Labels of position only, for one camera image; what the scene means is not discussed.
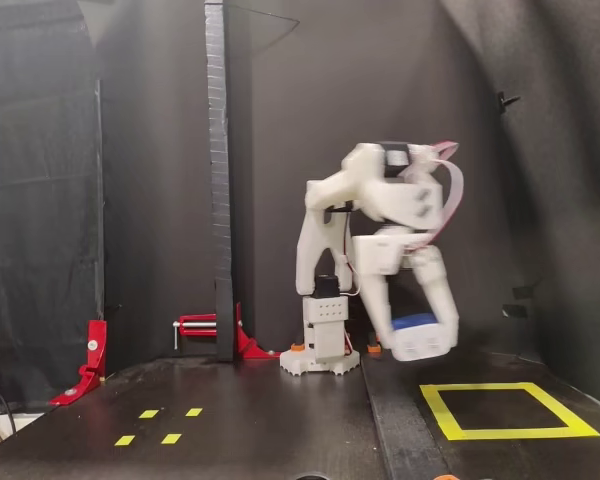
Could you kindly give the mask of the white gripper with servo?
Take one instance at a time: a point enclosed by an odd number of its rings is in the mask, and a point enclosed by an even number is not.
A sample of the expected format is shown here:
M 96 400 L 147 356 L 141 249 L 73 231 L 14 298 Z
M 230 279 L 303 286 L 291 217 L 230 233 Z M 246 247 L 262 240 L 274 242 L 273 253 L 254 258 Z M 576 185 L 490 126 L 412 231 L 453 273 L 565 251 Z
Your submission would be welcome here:
M 424 233 L 376 233 L 353 238 L 360 296 L 381 345 L 394 353 L 397 343 L 385 277 L 400 270 L 413 271 L 447 343 L 458 342 L 459 313 L 442 255 L 428 243 L 430 239 Z

